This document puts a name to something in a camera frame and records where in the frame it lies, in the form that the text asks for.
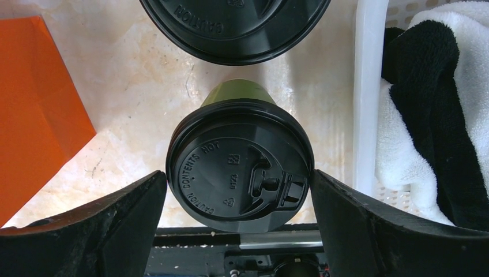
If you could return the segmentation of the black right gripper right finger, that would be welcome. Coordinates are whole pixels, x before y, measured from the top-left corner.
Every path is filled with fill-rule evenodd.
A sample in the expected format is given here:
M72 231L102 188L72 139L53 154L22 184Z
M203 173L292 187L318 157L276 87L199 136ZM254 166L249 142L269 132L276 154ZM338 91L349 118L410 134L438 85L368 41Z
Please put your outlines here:
M488 233L409 214L320 170L311 196L331 276L487 276Z

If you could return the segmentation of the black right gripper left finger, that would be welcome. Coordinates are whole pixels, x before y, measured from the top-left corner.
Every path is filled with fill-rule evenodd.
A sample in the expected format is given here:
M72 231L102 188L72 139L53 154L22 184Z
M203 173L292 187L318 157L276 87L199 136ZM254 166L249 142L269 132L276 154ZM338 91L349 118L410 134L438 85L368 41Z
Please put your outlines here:
M154 171L104 197L1 230L2 276L143 276L167 178Z

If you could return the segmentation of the orange paper bag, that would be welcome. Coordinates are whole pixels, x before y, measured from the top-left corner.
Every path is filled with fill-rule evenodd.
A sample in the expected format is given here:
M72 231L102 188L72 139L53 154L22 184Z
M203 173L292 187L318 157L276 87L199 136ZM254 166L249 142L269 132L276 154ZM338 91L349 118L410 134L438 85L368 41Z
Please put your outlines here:
M95 133L43 19L1 20L1 223Z

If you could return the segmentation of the black plastic cup lid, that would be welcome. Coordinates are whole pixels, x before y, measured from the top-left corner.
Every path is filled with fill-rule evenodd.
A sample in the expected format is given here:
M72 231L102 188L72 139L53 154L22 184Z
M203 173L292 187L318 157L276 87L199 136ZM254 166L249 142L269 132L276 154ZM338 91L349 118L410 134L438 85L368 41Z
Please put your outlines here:
M158 29L204 61L245 66L284 54L303 40L328 0L141 0Z
M198 222L232 233L266 233L301 209L314 155L305 130L279 106L225 100L181 120L166 170L174 197Z

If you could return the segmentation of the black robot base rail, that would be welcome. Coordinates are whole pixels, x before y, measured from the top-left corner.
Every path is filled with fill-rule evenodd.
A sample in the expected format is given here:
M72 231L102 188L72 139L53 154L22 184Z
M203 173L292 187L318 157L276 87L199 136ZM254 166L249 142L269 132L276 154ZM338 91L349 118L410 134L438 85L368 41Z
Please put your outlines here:
M263 234L159 228L145 276L330 276L315 223Z

